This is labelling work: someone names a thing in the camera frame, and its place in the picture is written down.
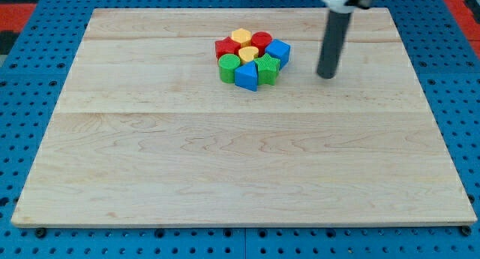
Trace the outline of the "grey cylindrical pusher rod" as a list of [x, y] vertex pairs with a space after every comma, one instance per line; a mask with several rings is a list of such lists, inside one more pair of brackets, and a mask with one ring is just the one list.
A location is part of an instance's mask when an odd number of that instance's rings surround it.
[[350, 18], [351, 13], [342, 14], [333, 10], [328, 13], [316, 70], [323, 79], [331, 79], [337, 72]]

